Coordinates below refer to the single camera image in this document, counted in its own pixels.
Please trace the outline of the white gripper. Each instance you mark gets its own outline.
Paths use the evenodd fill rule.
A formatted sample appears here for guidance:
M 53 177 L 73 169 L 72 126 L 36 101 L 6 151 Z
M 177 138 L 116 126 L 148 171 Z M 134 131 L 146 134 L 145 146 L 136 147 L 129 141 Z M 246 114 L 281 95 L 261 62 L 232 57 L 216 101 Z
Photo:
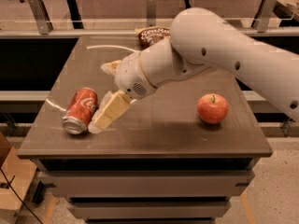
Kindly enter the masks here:
M 119 90 L 114 93 L 108 91 L 105 94 L 88 125 L 90 133 L 100 133 L 110 126 L 130 108 L 132 99 L 142 99 L 157 91 L 144 75 L 139 61 L 140 54 L 141 52 L 137 51 L 122 61 L 101 65 L 104 73 L 114 77 L 114 83 Z

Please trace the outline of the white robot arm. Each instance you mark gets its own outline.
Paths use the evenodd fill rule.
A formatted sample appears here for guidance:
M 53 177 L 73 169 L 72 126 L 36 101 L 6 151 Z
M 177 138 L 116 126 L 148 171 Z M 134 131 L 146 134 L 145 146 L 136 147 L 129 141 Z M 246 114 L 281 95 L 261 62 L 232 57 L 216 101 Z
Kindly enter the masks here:
M 222 68 L 259 93 L 270 104 L 299 121 L 299 57 L 258 42 L 218 15 L 199 7 L 180 12 L 170 36 L 123 58 L 104 71 L 118 91 L 108 92 L 88 129 L 100 133 L 124 114 L 133 100 L 142 99 L 172 81 Z

